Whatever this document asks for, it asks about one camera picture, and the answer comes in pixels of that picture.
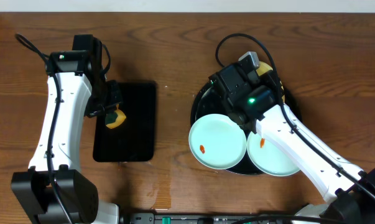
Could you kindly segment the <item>green yellow sponge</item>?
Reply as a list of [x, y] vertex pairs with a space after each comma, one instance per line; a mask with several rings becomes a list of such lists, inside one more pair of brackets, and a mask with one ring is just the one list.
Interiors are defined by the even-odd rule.
[[114, 129], [120, 126], [126, 119], [126, 115], [116, 105], [116, 109], [108, 113], [105, 117], [105, 125], [109, 129]]

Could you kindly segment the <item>yellow plate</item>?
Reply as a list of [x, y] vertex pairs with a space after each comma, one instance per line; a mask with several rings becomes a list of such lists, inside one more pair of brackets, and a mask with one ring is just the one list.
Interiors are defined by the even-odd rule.
[[[262, 76], [263, 74], [265, 74], [265, 73], [267, 73], [268, 71], [271, 71], [271, 70], [273, 70], [273, 68], [270, 65], [268, 65], [265, 62], [260, 61], [259, 62], [259, 68], [256, 70], [256, 72], [259, 76]], [[281, 89], [282, 89], [282, 101], [285, 103], [284, 87], [283, 87], [282, 83], [281, 83]]]

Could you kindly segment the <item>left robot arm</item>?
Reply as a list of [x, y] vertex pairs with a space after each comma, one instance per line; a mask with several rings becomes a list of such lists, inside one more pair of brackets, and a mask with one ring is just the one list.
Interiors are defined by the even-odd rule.
[[101, 201], [81, 173], [84, 118], [115, 114], [123, 119], [118, 83], [107, 80], [107, 47], [91, 34], [76, 35], [70, 51], [40, 54], [48, 76], [48, 100], [39, 143], [11, 190], [32, 223], [118, 223], [119, 207]]

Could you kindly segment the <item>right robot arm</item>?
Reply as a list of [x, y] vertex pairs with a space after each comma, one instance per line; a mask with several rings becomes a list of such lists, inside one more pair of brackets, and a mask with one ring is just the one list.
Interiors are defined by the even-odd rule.
[[307, 205], [294, 221], [375, 223], [375, 168], [365, 172], [313, 134], [282, 99], [275, 68], [237, 62], [209, 77], [230, 118], [284, 152], [322, 195], [324, 206]]

